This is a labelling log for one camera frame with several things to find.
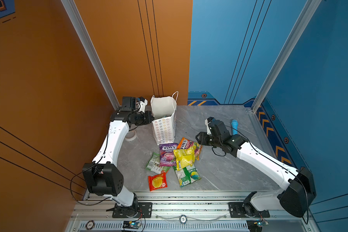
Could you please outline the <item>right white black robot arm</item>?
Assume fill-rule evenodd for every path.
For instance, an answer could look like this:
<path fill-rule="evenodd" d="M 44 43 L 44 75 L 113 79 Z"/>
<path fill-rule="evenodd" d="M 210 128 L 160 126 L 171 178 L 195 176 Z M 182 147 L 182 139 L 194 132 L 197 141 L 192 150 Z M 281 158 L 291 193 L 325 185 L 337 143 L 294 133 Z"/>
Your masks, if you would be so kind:
<path fill-rule="evenodd" d="M 220 120 L 209 117 L 205 120 L 206 132 L 196 135 L 200 145 L 221 148 L 267 175 L 278 186 L 278 190 L 251 192 L 243 201 L 243 211 L 255 217 L 263 211 L 285 210 L 295 217 L 308 217 L 309 206 L 316 198 L 313 174 L 306 168 L 296 169 L 269 156 L 254 146 L 242 133 L 230 134 Z"/>

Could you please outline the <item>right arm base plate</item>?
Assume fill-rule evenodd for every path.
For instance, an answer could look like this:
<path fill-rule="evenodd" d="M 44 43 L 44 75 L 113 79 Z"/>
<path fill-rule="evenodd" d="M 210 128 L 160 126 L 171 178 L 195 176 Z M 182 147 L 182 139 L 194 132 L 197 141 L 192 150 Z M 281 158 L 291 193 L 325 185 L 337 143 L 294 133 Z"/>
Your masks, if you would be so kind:
<path fill-rule="evenodd" d="M 257 211 L 252 205 L 242 202 L 229 202 L 229 213 L 231 218 L 269 218 L 268 210 Z"/>

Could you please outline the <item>orange Fox's candy bag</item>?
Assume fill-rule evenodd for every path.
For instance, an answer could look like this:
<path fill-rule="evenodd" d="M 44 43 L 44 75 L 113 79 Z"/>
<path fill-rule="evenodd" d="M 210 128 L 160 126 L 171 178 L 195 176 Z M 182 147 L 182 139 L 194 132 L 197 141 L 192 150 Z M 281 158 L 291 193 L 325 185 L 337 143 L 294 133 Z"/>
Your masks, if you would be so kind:
<path fill-rule="evenodd" d="M 194 147 L 194 152 L 195 152 L 195 159 L 199 160 L 200 159 L 200 154 L 202 151 L 203 146 L 200 145 L 197 142 L 191 141 L 185 137 L 181 139 L 181 141 L 178 144 L 177 149 L 189 149 L 191 147 Z"/>

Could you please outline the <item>white printed paper bag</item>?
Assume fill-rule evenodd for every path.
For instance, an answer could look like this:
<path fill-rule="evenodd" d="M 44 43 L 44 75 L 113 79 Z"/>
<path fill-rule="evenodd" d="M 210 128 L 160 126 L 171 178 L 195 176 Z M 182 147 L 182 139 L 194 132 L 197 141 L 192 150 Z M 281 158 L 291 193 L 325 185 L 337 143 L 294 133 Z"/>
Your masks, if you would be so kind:
<path fill-rule="evenodd" d="M 178 91 L 167 97 L 151 97 L 153 135 L 157 145 L 173 143 L 175 140 L 177 98 Z"/>

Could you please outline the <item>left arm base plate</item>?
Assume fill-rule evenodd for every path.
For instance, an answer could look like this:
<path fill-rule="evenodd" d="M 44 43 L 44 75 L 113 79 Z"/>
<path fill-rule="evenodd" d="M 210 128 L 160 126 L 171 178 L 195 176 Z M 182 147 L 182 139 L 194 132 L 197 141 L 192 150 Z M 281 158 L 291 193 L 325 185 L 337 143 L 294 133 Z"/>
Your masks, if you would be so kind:
<path fill-rule="evenodd" d="M 153 203 L 138 202 L 130 207 L 123 207 L 115 204 L 113 218 L 139 218 L 141 213 L 144 218 L 151 218 Z"/>

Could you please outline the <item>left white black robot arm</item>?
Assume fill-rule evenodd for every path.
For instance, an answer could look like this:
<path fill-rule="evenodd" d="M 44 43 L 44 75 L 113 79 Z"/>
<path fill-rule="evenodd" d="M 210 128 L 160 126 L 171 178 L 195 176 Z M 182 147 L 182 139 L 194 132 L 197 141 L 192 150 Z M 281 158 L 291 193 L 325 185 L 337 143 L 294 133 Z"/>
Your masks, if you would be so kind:
<path fill-rule="evenodd" d="M 127 217 L 135 217 L 139 206 L 135 193 L 124 186 L 123 174 L 117 168 L 119 153 L 131 126 L 149 125 L 154 117 L 145 110 L 148 105 L 143 97 L 123 97 L 122 106 L 111 115 L 105 140 L 91 163 L 85 163 L 82 175 L 89 193 L 113 200 L 112 209 Z"/>

